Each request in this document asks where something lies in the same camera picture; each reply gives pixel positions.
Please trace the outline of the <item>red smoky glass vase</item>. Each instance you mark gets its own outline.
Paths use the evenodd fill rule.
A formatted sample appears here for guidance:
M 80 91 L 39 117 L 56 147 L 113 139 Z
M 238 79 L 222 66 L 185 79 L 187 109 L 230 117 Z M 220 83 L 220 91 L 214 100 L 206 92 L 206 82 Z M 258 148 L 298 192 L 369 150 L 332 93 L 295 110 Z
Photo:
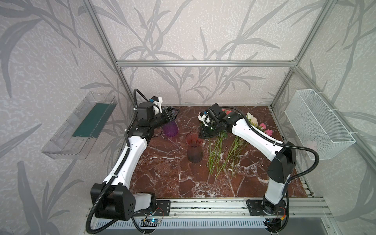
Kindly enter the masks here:
M 190 132 L 186 136 L 187 159 L 192 163 L 198 163 L 203 158 L 202 144 L 203 139 L 199 138 L 198 132 Z

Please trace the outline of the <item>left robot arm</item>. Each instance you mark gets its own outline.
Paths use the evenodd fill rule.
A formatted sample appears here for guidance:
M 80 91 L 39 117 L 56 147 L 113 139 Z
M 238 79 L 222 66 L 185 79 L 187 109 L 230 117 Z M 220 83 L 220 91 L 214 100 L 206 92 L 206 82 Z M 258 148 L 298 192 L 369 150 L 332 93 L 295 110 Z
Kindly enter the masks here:
M 144 102 L 137 103 L 137 95 Z M 117 221 L 132 220 L 136 229 L 148 234 L 136 222 L 138 213 L 153 214 L 158 210 L 153 193 L 133 194 L 130 182 L 143 152 L 155 134 L 155 129 L 169 124 L 177 118 L 179 109 L 163 107 L 161 97 L 146 96 L 138 89 L 133 91 L 135 114 L 131 124 L 125 129 L 125 145 L 109 175 L 100 184 L 94 184 L 90 191 L 92 208 L 89 211 L 85 230 L 94 235 L 102 232 Z

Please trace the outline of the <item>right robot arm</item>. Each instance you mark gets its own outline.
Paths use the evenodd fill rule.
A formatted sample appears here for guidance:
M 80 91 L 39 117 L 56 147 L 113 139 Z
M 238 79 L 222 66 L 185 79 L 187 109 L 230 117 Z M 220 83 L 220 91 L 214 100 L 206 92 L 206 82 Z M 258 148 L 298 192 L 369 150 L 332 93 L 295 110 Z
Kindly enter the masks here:
M 245 140 L 270 161 L 267 172 L 268 186 L 261 203 L 261 209 L 268 215 L 274 215 L 277 212 L 283 197 L 287 196 L 289 184 L 312 172 L 319 164 L 320 158 L 317 151 L 304 146 L 295 146 L 291 142 L 285 144 L 269 137 L 253 126 L 238 108 L 220 107 L 214 104 L 207 110 L 201 111 L 198 119 L 202 122 L 199 138 L 211 139 L 226 131 Z M 293 175 L 298 150 L 313 154 L 314 163 L 307 170 Z

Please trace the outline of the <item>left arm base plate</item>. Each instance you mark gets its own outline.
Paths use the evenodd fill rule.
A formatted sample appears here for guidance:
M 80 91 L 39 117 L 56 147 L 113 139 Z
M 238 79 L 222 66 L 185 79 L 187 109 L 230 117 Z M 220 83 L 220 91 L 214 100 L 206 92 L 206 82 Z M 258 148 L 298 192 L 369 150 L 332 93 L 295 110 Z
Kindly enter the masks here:
M 133 216 L 141 217 L 147 216 L 149 214 L 156 216 L 169 216 L 171 209 L 170 200 L 156 200 L 151 203 L 151 206 L 147 209 L 142 209 L 140 211 L 135 211 Z

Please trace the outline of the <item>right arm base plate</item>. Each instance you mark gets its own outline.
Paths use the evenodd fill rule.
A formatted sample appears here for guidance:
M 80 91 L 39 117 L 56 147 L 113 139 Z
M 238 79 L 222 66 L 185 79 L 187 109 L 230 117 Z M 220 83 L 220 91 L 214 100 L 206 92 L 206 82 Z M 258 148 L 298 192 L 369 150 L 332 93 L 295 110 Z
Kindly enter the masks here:
M 277 205 L 274 205 L 266 199 L 248 199 L 246 205 L 250 215 L 253 216 L 277 216 L 285 215 L 287 203 L 282 199 Z

